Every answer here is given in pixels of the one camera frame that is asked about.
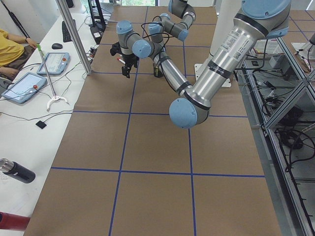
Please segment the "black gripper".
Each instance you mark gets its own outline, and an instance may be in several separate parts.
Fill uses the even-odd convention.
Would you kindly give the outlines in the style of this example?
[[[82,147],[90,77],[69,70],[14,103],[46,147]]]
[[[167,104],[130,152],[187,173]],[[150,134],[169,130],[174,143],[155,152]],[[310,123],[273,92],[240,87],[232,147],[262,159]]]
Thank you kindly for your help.
[[[138,57],[135,54],[123,55],[123,60],[125,66],[122,66],[122,74],[129,79],[130,68],[132,68],[132,66],[135,68],[138,67]]]

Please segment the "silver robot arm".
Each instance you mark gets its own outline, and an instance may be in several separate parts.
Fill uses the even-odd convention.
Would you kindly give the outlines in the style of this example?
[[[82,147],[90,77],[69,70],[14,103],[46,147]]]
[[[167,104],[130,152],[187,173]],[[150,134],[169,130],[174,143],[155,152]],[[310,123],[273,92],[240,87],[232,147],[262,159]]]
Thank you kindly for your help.
[[[169,107],[172,122],[180,128],[192,128],[203,123],[211,108],[211,100],[244,56],[258,40],[282,37],[288,31],[291,2],[288,0],[244,0],[233,19],[233,28],[213,56],[204,61],[201,73],[191,84],[166,53],[162,34],[167,33],[184,41],[196,19],[194,8],[185,0],[172,0],[168,10],[181,19],[176,24],[167,14],[150,23],[149,39],[133,30],[130,21],[117,22],[118,42],[112,55],[123,56],[124,76],[129,76],[139,59],[151,58],[170,87],[178,94]]]
[[[170,0],[168,11],[180,18],[181,22],[174,22],[167,13],[156,16],[148,25],[149,37],[154,43],[161,44],[164,33],[184,42],[189,34],[189,28],[196,20],[195,10],[187,0]]]

